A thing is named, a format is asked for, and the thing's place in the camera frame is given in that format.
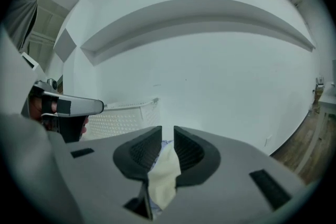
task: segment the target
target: person's hand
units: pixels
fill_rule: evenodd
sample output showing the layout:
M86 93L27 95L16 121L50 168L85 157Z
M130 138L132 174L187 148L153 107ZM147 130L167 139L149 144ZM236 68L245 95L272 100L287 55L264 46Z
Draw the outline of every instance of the person's hand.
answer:
M57 103L52 102L51 110L56 113L57 110ZM29 115L33 120L40 121L41 120L41 112L42 112L42 99L38 97L31 97L29 98ZM84 122L84 125L89 122L87 118ZM86 127L84 126L82 129L82 134L87 131Z

